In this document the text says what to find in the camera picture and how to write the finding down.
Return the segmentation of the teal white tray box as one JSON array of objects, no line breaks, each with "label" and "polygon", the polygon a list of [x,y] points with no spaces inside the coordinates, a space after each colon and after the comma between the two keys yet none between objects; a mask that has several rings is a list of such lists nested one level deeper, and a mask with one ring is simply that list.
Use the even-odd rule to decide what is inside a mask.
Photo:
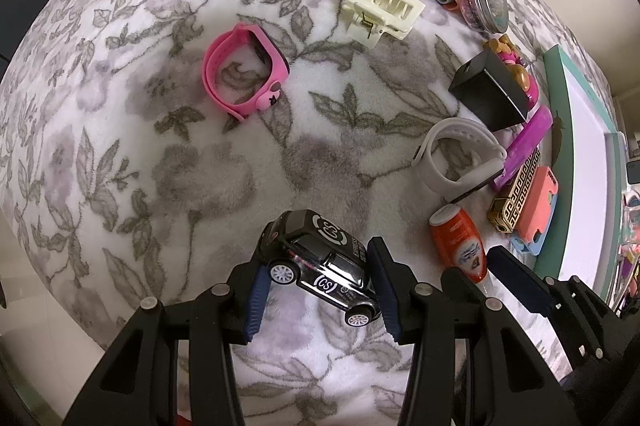
[{"label": "teal white tray box", "polygon": [[559,194],[535,272],[577,276],[612,296],[622,239],[626,142],[587,78],[559,46],[544,54],[550,109],[562,139],[552,166]]}]

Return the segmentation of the white smartwatch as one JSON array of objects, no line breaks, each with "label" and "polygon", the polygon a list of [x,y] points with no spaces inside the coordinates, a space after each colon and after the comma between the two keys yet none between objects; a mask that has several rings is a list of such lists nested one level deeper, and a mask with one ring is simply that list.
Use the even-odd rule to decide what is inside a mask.
[{"label": "white smartwatch", "polygon": [[416,177],[449,204],[497,178],[505,164],[506,149],[494,134],[460,117],[435,123],[411,160]]}]

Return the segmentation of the floral grey white blanket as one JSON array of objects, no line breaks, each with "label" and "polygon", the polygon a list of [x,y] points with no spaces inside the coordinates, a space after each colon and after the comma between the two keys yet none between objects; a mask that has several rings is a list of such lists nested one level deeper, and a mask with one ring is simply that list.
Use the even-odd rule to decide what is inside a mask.
[{"label": "floral grey white blanket", "polygon": [[[442,266],[414,175],[483,40],[427,2],[407,38],[350,39],[343,0],[50,0],[1,82],[1,351],[57,423],[141,299],[198,296],[265,224],[314,209],[385,238],[420,279]],[[259,25],[290,64],[242,123],[204,90],[209,45]]]}]

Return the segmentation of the orange Lion bottle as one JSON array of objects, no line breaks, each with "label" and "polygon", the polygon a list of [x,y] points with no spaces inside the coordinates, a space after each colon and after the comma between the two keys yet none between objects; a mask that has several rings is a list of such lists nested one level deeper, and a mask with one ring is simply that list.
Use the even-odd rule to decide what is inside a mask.
[{"label": "orange Lion bottle", "polygon": [[438,256],[447,267],[459,268],[485,295],[492,288],[485,247],[473,220],[455,204],[446,204],[428,219]]}]

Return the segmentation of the pink watch band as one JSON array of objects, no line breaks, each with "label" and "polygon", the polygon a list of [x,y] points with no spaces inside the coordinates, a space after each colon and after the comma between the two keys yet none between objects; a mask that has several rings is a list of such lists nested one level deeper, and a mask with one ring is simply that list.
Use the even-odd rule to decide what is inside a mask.
[{"label": "pink watch band", "polygon": [[[262,63],[267,77],[242,68],[232,57],[250,48]],[[256,112],[268,111],[278,103],[283,83],[290,77],[290,64],[269,34],[259,25],[238,22],[218,36],[205,52],[201,77],[205,92],[214,104],[239,123]]]}]

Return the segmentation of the pink brown dog toy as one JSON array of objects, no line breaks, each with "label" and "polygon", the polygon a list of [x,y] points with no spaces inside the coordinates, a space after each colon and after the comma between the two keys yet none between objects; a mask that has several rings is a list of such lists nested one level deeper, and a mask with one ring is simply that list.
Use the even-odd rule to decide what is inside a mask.
[{"label": "pink brown dog toy", "polygon": [[483,46],[498,55],[501,62],[509,69],[512,79],[527,96],[528,108],[534,108],[539,100],[538,83],[528,71],[524,57],[521,56],[518,47],[506,34],[499,38],[486,40]]}]

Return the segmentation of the cream hair claw clip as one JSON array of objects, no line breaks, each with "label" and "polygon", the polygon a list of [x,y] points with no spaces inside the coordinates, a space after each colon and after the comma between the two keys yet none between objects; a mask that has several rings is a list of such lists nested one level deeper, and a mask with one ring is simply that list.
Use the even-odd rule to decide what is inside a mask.
[{"label": "cream hair claw clip", "polygon": [[343,0],[347,36],[375,48],[383,36],[402,41],[413,30],[425,5],[420,0]]}]

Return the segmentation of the black gold patterned box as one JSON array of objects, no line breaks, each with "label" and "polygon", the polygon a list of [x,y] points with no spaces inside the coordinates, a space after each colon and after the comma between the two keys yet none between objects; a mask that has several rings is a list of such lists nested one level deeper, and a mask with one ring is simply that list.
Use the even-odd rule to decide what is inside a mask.
[{"label": "black gold patterned box", "polygon": [[536,147],[525,163],[515,172],[514,177],[506,185],[503,185],[492,200],[487,212],[487,219],[498,232],[510,234],[514,231],[533,183],[539,161],[540,150]]}]

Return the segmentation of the purple plastic case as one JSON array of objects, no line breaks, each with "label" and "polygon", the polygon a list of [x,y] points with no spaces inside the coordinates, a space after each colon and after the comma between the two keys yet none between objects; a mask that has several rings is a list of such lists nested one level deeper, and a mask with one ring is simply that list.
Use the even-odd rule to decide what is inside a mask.
[{"label": "purple plastic case", "polygon": [[553,117],[549,107],[541,105],[532,119],[525,123],[522,131],[506,149],[506,161],[504,162],[502,175],[499,175],[491,182],[491,187],[495,192],[499,192],[514,177],[518,168],[525,163],[538,144],[544,139],[552,123]]}]

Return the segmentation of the black small box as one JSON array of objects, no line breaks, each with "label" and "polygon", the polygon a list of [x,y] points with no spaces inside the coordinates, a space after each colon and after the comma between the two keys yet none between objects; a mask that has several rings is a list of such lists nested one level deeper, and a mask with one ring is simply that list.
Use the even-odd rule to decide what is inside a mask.
[{"label": "black small box", "polygon": [[490,48],[456,71],[449,92],[491,132],[521,125],[527,119],[526,94]]}]

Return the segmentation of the black toy car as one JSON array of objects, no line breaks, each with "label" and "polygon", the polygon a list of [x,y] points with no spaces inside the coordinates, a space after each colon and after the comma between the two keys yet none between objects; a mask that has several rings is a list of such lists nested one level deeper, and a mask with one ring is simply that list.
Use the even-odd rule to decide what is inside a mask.
[{"label": "black toy car", "polygon": [[343,311],[351,328],[381,315],[366,253],[357,238],[311,209],[288,210],[267,223],[256,248],[273,283],[307,290]]}]

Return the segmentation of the salmon blue phone case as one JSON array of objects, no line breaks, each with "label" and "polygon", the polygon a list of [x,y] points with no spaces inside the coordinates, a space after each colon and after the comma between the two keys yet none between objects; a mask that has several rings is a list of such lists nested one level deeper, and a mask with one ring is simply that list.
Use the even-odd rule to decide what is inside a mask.
[{"label": "salmon blue phone case", "polygon": [[559,183],[551,168],[539,166],[515,230],[510,235],[511,245],[518,253],[540,254],[554,215],[558,192]]}]

